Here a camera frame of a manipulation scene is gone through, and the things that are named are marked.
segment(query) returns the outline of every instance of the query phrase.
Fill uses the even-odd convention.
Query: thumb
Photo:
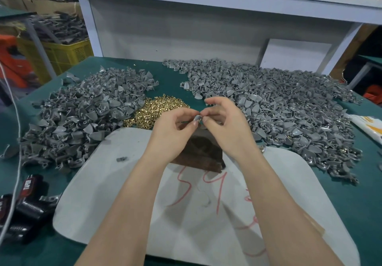
[[[221,125],[217,124],[214,119],[204,116],[203,117],[203,124],[207,129],[212,133],[213,136],[218,135],[218,132],[221,129]]]
[[[199,125],[198,121],[192,121],[192,122],[188,123],[187,126],[184,127],[184,129],[181,130],[181,132],[183,132],[183,134],[186,135],[187,138],[190,138],[191,135],[198,128],[198,125]]]

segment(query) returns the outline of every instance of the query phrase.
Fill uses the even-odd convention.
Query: white board
[[[331,46],[329,43],[271,38],[260,66],[317,72]]]
[[[58,203],[53,226],[87,244],[142,156],[151,131],[121,128],[101,142]],[[126,162],[116,162],[127,156]],[[264,154],[294,200],[324,229],[345,265],[360,265],[357,248],[307,163],[296,153]],[[169,164],[152,213],[147,254],[213,266],[269,265],[245,180],[223,154],[221,174]]]

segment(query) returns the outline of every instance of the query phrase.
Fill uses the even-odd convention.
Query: white and orange package
[[[349,115],[351,122],[382,145],[382,121],[371,116]]]

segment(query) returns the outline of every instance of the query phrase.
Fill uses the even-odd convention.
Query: yellow plastic basket
[[[57,75],[62,74],[74,65],[93,55],[90,40],[79,41],[71,45],[41,42]],[[42,61],[33,41],[17,38],[19,51],[31,63],[34,73],[41,85],[49,82],[51,77]]]

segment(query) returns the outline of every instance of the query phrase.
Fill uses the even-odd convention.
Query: green tabletop
[[[377,65],[382,65],[382,58],[362,56],[362,55],[360,55],[360,57],[363,57],[363,58],[365,58],[365,59],[367,59],[367,60],[369,60],[372,63],[375,63]]]
[[[25,18],[35,12],[22,11],[18,9],[7,8],[6,6],[0,5],[0,22],[3,21],[14,21],[15,19]]]
[[[123,60],[114,58],[89,57],[69,71],[79,78],[88,76],[91,72],[97,72],[100,66],[125,68],[126,66],[136,69],[149,70],[155,80],[159,80],[159,86],[155,91],[147,93],[148,97],[162,94],[181,98],[196,110],[205,107],[203,100],[196,100],[193,95],[179,87],[180,82],[187,80],[187,75],[181,75],[174,70],[163,66],[160,62]],[[61,78],[65,74],[51,80],[41,88],[17,102],[21,111],[23,131],[27,129],[29,121],[39,109],[31,107],[30,102],[45,99],[50,92],[57,90],[61,85]],[[382,119],[382,110],[368,100],[362,105],[341,103],[348,108],[350,114],[373,115]],[[6,144],[16,144],[17,121],[14,108],[7,108],[0,114],[0,152]],[[326,191],[333,206],[336,208],[344,225],[357,245],[363,266],[380,265],[382,252],[380,242],[382,239],[382,172],[377,163],[381,157],[377,153],[379,146],[360,130],[355,129],[355,146],[363,150],[364,157],[353,169],[357,174],[360,184],[352,186],[346,183],[333,182],[328,174],[313,168],[318,180]],[[17,158],[0,162],[0,195],[12,192],[16,177]],[[27,174],[40,173],[49,182],[49,194],[56,195],[65,189],[72,176],[65,177],[53,168],[42,170],[40,167],[29,167],[22,171],[22,177]],[[51,226],[46,226],[40,235],[26,246],[4,244],[0,249],[0,265],[2,266],[71,266],[75,263],[84,249],[84,245],[70,241],[58,233]],[[164,265],[190,265],[169,259],[147,256],[146,266]]]

